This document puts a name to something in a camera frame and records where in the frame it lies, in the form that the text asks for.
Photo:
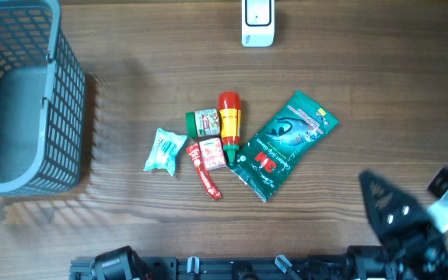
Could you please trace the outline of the green 3M gloves packet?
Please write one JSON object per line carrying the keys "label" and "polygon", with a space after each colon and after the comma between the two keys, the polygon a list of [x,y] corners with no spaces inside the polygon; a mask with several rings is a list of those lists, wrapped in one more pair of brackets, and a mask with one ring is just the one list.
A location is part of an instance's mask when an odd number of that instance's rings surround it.
{"label": "green 3M gloves packet", "polygon": [[229,167],[263,202],[286,182],[304,153],[326,137],[338,119],[297,90],[244,144]]}

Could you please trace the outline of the red white small packet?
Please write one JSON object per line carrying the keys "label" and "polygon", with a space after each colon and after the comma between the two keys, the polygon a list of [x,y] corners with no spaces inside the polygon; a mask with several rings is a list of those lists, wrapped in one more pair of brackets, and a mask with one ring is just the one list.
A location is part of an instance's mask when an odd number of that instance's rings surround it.
{"label": "red white small packet", "polygon": [[199,142],[198,145],[207,170],[214,170],[226,166],[226,159],[220,138],[210,138]]}

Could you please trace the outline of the red sauce bottle green cap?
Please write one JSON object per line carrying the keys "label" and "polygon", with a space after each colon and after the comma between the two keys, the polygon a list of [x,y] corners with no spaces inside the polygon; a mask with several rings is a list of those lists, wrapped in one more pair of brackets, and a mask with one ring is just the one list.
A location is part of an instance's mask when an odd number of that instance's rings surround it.
{"label": "red sauce bottle green cap", "polygon": [[233,164],[239,150],[241,126],[241,100],[237,92],[219,95],[218,112],[221,119],[221,141],[229,163]]}

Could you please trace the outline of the red Nescafe stick sachet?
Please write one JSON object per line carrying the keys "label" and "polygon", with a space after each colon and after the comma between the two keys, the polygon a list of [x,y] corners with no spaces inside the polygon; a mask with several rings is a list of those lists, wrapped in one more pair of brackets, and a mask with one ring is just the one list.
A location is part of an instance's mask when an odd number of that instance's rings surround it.
{"label": "red Nescafe stick sachet", "polygon": [[196,169],[196,172],[204,186],[204,189],[208,196],[212,199],[220,199],[222,197],[221,192],[213,183],[201,156],[201,150],[197,143],[187,147],[187,154],[190,156],[191,161]]}

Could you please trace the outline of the green lid spice jar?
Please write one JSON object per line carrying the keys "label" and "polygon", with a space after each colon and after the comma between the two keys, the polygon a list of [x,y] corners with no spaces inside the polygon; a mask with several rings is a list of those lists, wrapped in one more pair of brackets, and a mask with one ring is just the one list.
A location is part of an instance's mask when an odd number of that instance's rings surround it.
{"label": "green lid spice jar", "polygon": [[185,114],[187,135],[190,138],[220,134],[219,114],[216,109],[197,110]]}

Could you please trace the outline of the pale teal tissue packet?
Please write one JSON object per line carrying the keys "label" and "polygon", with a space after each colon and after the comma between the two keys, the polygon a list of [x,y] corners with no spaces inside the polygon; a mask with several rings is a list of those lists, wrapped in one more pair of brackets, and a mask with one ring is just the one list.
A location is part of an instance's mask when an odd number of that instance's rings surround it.
{"label": "pale teal tissue packet", "polygon": [[186,141],[186,135],[177,135],[158,128],[143,170],[163,169],[173,176],[177,168],[176,157]]}

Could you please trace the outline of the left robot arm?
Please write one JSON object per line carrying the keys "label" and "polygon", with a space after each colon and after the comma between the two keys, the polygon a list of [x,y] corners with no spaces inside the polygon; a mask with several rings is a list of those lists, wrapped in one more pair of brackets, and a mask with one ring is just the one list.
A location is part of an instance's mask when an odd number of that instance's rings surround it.
{"label": "left robot arm", "polygon": [[94,257],[89,268],[92,280],[151,280],[152,272],[130,247],[121,247]]}

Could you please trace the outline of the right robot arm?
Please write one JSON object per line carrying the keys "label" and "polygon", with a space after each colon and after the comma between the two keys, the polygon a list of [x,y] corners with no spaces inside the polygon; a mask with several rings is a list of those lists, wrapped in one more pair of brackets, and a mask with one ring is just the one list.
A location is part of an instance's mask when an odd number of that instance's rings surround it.
{"label": "right robot arm", "polygon": [[390,260],[417,279],[448,279],[445,236],[419,201],[372,170],[359,182],[368,222]]}

